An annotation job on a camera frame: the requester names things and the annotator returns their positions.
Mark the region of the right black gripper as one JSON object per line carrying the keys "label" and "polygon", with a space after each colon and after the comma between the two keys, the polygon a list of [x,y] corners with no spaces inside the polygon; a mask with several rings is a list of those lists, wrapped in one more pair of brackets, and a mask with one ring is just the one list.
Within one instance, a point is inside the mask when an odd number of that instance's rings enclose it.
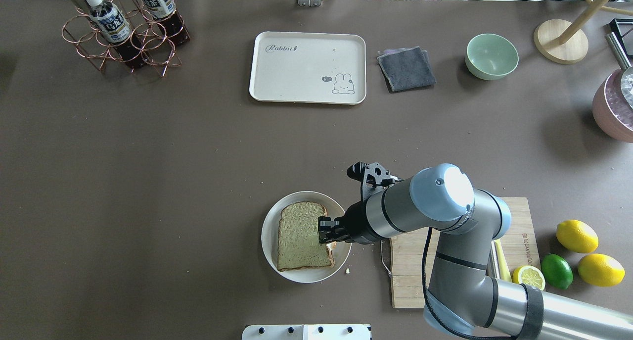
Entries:
{"label": "right black gripper", "polygon": [[341,217],[318,217],[319,230],[334,230],[334,234],[319,234],[320,244],[336,242],[371,244],[382,237],[370,226],[366,213],[366,202],[359,201],[351,205]]}

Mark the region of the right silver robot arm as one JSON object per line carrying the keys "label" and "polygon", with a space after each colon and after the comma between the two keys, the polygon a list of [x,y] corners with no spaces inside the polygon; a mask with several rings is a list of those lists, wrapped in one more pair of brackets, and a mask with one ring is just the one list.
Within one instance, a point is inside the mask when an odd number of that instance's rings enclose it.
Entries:
{"label": "right silver robot arm", "polygon": [[400,179],[381,164],[358,162],[347,174],[361,182],[361,200],[341,217],[319,217],[319,242],[370,244],[437,230],[430,279],[422,281],[430,325],[468,340],[475,327],[504,340],[632,338],[631,315],[489,277],[492,241],[509,229],[511,212],[498,196],[474,189],[459,167],[443,163]]}

